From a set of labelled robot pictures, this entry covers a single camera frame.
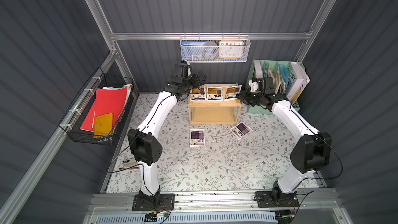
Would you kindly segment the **orange coffee bag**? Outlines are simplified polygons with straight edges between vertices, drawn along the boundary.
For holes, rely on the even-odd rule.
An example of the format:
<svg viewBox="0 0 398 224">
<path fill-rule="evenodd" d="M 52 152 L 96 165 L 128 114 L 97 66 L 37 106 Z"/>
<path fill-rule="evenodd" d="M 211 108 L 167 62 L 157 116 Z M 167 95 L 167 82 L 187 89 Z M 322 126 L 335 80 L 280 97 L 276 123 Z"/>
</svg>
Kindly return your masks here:
<svg viewBox="0 0 398 224">
<path fill-rule="evenodd" d="M 207 101 L 217 101 L 217 102 L 222 102 L 223 101 L 223 95 L 222 95 L 222 87 L 213 87 L 209 86 L 206 87 L 207 93 L 206 93 L 206 100 Z"/>
<path fill-rule="evenodd" d="M 234 85 L 226 88 L 226 96 L 224 98 L 225 101 L 236 100 L 236 96 L 241 91 L 241 85 Z"/>
<path fill-rule="evenodd" d="M 191 101 L 206 101 L 205 87 L 194 88 L 190 92 Z"/>
</svg>

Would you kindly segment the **purple coffee bag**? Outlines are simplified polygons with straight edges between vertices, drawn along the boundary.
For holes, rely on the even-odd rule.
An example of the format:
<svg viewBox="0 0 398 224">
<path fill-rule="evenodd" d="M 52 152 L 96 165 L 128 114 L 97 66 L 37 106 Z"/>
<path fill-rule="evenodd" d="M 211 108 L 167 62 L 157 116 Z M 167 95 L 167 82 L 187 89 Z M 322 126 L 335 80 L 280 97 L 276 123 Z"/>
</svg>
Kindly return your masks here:
<svg viewBox="0 0 398 224">
<path fill-rule="evenodd" d="M 205 146 L 205 130 L 204 129 L 191 129 L 190 134 L 190 147 L 203 147 Z"/>
<path fill-rule="evenodd" d="M 241 140 L 244 136 L 248 135 L 252 132 L 252 128 L 247 126 L 245 123 L 240 122 L 237 125 L 233 126 L 230 131 L 233 135 L 238 139 Z"/>
</svg>

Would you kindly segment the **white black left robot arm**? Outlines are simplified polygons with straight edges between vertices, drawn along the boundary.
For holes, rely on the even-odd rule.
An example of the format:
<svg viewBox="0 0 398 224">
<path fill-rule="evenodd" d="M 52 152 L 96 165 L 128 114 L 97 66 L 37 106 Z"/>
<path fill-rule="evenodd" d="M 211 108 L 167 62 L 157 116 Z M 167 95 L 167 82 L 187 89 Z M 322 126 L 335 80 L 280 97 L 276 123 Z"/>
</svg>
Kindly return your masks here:
<svg viewBox="0 0 398 224">
<path fill-rule="evenodd" d="M 157 162 L 162 155 L 163 147 L 158 137 L 166 117 L 183 95 L 205 84 L 206 76 L 202 72 L 187 77 L 171 77 L 162 86 L 157 101 L 147 117 L 137 129 L 128 131 L 130 151 L 141 170 L 141 196 L 155 198 L 160 194 Z"/>
</svg>

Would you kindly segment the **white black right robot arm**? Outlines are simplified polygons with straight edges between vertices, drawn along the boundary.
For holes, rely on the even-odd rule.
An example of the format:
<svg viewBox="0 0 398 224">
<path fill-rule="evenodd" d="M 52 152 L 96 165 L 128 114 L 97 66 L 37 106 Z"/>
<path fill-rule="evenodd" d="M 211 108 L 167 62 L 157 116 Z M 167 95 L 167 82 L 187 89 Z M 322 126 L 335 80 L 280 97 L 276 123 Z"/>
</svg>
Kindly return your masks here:
<svg viewBox="0 0 398 224">
<path fill-rule="evenodd" d="M 271 77 L 252 79 L 236 98 L 242 103 L 260 106 L 278 117 L 295 140 L 290 153 L 291 166 L 272 189 L 279 195 L 291 195 L 302 181 L 314 179 L 314 173 L 330 161 L 331 137 L 309 124 L 284 94 L 276 93 Z"/>
</svg>

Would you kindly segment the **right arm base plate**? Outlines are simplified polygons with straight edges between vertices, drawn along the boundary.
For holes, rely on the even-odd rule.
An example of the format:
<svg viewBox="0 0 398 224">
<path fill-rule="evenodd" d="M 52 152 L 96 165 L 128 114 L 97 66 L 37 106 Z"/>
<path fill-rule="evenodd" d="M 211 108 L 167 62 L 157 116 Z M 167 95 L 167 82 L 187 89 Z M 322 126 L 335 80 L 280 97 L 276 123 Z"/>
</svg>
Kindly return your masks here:
<svg viewBox="0 0 398 224">
<path fill-rule="evenodd" d="M 300 205 L 295 194 L 283 194 L 273 191 L 256 191 L 254 200 L 259 208 L 299 207 Z"/>
</svg>

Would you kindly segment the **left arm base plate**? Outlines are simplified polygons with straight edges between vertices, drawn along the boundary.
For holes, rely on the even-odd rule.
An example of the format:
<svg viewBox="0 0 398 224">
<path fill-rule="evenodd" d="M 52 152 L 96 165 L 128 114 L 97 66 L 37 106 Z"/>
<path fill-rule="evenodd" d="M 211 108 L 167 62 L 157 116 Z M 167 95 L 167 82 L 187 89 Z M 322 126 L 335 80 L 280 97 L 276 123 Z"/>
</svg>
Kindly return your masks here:
<svg viewBox="0 0 398 224">
<path fill-rule="evenodd" d="M 155 196 L 138 194 L 134 197 L 132 211 L 171 211 L 174 205 L 174 194 L 156 194 Z"/>
</svg>

